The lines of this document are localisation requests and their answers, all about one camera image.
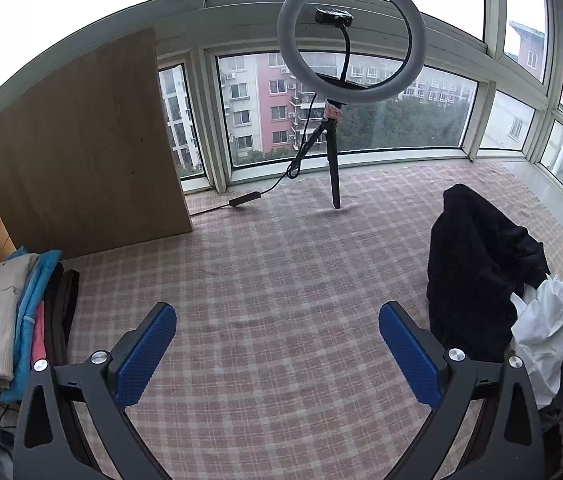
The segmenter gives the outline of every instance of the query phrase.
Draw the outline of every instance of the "tripod leg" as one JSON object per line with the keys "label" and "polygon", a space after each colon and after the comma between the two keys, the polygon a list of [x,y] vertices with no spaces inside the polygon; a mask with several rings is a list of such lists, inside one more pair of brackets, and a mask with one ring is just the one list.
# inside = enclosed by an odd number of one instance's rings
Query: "tripod leg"
{"label": "tripod leg", "polygon": [[337,121],[329,120],[325,131],[326,155],[330,169],[330,187],[333,192],[333,205],[335,209],[341,208],[339,200],[339,165],[337,161],[337,134],[335,128]]}

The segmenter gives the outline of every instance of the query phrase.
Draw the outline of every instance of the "wooden wall panel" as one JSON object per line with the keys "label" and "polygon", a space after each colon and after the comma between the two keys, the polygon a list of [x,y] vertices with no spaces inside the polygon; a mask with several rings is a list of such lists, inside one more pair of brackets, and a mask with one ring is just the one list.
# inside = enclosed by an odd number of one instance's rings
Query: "wooden wall panel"
{"label": "wooden wall panel", "polygon": [[192,230],[151,28],[73,60],[0,112],[0,214],[17,246],[65,257]]}

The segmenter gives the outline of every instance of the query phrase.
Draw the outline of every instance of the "blue textured pad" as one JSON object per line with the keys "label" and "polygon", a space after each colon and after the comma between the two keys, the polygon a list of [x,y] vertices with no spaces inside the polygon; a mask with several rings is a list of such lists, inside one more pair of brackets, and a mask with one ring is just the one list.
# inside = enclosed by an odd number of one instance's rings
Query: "blue textured pad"
{"label": "blue textured pad", "polygon": [[441,401],[439,372],[413,333],[388,303],[379,311],[379,332],[417,400],[434,410]]}
{"label": "blue textured pad", "polygon": [[175,336],[176,329],[175,309],[164,305],[117,372],[114,399],[121,409],[140,402],[148,381]]}

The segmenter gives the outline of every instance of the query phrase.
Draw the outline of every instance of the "white ring light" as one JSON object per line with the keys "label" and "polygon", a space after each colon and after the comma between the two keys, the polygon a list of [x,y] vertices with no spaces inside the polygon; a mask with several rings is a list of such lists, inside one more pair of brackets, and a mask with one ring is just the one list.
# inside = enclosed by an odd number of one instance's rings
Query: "white ring light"
{"label": "white ring light", "polygon": [[390,0],[404,18],[410,41],[404,63],[392,77],[382,84],[365,90],[340,88],[317,76],[302,59],[297,49],[295,25],[299,12],[308,0],[286,0],[277,18],[277,41],[281,56],[297,79],[315,92],[333,101],[350,104],[368,104],[383,101],[408,88],[421,72],[426,56],[426,26],[421,13],[411,0]]}

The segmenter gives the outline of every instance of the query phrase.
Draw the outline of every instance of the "stack of folded clothes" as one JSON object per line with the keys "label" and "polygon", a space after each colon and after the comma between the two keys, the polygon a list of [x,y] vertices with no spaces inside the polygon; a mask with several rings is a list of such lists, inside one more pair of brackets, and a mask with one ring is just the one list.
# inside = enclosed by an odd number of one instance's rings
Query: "stack of folded clothes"
{"label": "stack of folded clothes", "polygon": [[0,263],[0,401],[21,400],[38,359],[66,363],[79,273],[63,271],[61,251],[27,253]]}

